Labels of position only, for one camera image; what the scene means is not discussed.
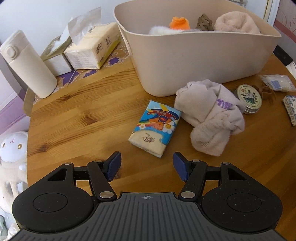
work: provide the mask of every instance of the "tissue package with qr code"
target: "tissue package with qr code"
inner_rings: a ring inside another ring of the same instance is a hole
[[[150,101],[129,141],[161,157],[180,119],[181,112],[169,106]]]

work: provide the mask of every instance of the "wood grain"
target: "wood grain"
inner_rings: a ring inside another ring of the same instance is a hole
[[[128,137],[149,100],[173,106],[175,96],[158,98],[146,93],[129,59],[118,68],[102,78],[94,74],[73,83],[33,106],[28,139],[29,185],[64,162],[84,166],[120,151],[120,178],[111,182],[117,194],[178,193],[184,183],[174,170],[172,156],[180,151],[189,160],[200,159],[211,166],[231,162],[276,193],[284,207],[276,230],[288,240],[296,239],[296,127],[291,126],[282,103],[285,93],[277,92],[273,104],[264,101],[258,113],[244,115],[246,130],[230,138],[220,157],[197,152],[190,143],[192,126],[181,119],[159,159],[132,146]],[[284,74],[292,79],[274,55],[261,74]],[[259,85],[261,80],[255,75],[225,86],[234,90],[243,83]],[[86,182],[78,185],[89,191]],[[207,183],[205,192],[216,185]]]

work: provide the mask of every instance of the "black circular motor housing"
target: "black circular motor housing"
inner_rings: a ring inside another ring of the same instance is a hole
[[[16,197],[12,209],[20,228],[61,232],[85,221],[94,209],[91,196],[73,185],[73,164],[62,165]]]
[[[203,197],[201,207],[211,222],[238,233],[258,233],[273,229],[282,213],[281,200],[266,187],[239,169],[225,173],[221,185],[210,190]]]

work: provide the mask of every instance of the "round tin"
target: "round tin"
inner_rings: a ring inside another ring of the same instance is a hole
[[[256,113],[262,104],[262,99],[258,91],[250,85],[240,85],[235,91],[236,97],[244,103],[245,114]]]

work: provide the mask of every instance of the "white thermos bottle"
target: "white thermos bottle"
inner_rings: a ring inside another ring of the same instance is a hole
[[[29,43],[23,31],[13,33],[0,47],[0,53],[17,75],[40,98],[49,96],[57,79]]]

